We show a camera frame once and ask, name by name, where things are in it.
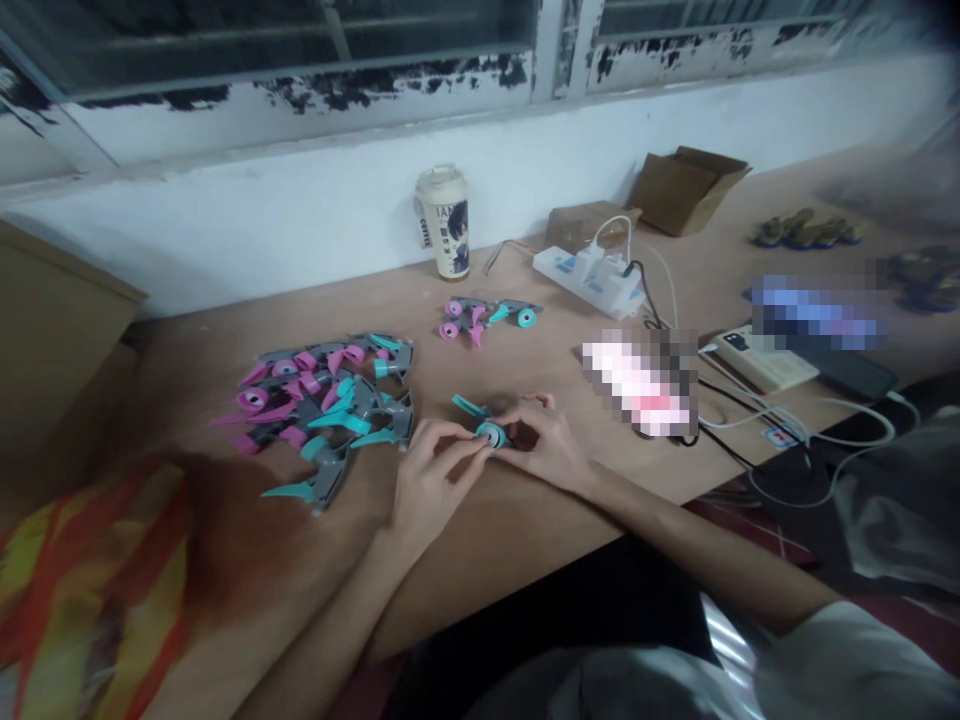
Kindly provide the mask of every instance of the cloth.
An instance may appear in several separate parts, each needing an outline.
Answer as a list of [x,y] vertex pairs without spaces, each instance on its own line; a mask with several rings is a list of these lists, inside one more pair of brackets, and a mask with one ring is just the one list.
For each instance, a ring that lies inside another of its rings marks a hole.
[[[767,720],[960,717],[960,682],[848,602],[823,608],[760,656]],[[489,690],[465,720],[751,720],[729,677],[669,647],[554,650]]]

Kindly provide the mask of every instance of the white power strip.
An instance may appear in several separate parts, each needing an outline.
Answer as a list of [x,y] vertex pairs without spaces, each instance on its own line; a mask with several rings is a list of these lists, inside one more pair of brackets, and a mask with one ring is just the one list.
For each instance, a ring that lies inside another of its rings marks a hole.
[[533,267],[614,320],[636,315],[647,297],[638,287],[640,268],[623,277],[627,264],[620,255],[604,257],[599,247],[576,255],[550,247],[534,256]]
[[735,328],[713,339],[717,355],[768,395],[813,380],[820,371],[789,350],[764,350],[750,325]]

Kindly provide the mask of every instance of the cardboard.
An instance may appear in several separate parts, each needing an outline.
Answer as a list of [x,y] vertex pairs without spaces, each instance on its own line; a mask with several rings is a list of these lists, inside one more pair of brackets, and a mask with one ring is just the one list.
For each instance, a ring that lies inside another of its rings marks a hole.
[[648,154],[630,196],[643,221],[680,237],[703,230],[731,188],[752,170],[745,161],[680,146]]
[[0,221],[0,457],[46,444],[144,297]]
[[[547,247],[556,245],[576,255],[593,239],[601,225],[617,215],[626,215],[631,225],[636,226],[641,211],[606,201],[555,208],[547,221]],[[622,222],[610,223],[597,238],[597,244],[604,250],[619,247],[626,241],[627,229]]]

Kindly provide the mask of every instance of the wooden desk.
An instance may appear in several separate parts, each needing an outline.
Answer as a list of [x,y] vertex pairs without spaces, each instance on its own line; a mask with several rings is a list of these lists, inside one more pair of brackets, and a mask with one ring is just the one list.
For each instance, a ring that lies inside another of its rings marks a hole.
[[[754,223],[786,209],[817,205],[811,193],[848,158],[833,158],[748,179],[724,202],[707,231],[673,239],[641,230],[634,252],[650,243],[670,263],[681,324],[713,334],[742,323],[749,308],[740,292],[754,263],[799,257],[746,242]],[[482,228],[474,230],[482,236]],[[874,228],[862,246],[821,258],[884,257],[920,246]],[[709,441],[693,449],[643,441],[614,422],[582,376],[572,350],[591,329],[616,323],[530,267],[507,246],[489,277],[490,251],[476,252],[465,282],[442,282],[433,263],[311,288],[142,328],[143,361],[126,410],[106,443],[101,467],[149,451],[176,449],[194,480],[199,540],[191,566],[188,652],[154,702],[153,717],[227,717],[307,616],[331,593],[362,553],[392,502],[396,450],[364,448],[328,513],[311,518],[292,500],[259,494],[308,471],[297,454],[276,444],[256,459],[238,457],[231,432],[209,421],[231,410],[236,382],[259,353],[348,332],[384,331],[417,342],[408,385],[420,417],[468,418],[450,403],[455,393],[497,404],[529,389],[552,392],[590,452],[611,468],[682,503],[737,476],[740,467]],[[650,289],[666,317],[669,292],[661,267],[644,258]],[[317,262],[322,262],[318,254]],[[436,332],[451,294],[529,300],[546,306],[536,327],[495,326],[482,350]],[[904,383],[932,375],[960,357],[960,318],[891,317],[890,347],[880,357]],[[624,326],[640,326],[635,319]],[[706,377],[716,372],[703,366]],[[810,383],[784,399],[826,395]],[[811,431],[849,411],[824,404],[798,408]],[[701,413],[741,417],[709,394]],[[724,432],[740,453],[759,463],[775,452],[750,423]],[[506,466],[492,463],[443,537],[400,588],[373,639],[370,657],[394,654],[429,634],[529,584],[618,536],[619,530],[575,500]]]

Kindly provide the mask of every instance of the small box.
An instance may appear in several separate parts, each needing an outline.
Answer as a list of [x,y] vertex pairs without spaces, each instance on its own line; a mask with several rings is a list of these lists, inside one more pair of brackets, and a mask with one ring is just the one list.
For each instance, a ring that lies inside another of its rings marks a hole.
[[730,189],[752,170],[743,160],[680,146],[667,157],[648,154],[630,206],[648,225],[680,237],[702,230]]
[[[637,224],[640,211],[605,201],[554,208],[547,221],[547,247],[554,245],[576,255],[587,247],[601,225],[617,215],[626,215],[633,227]],[[627,226],[622,221],[607,225],[597,238],[597,244],[604,250],[620,247],[626,241]]]

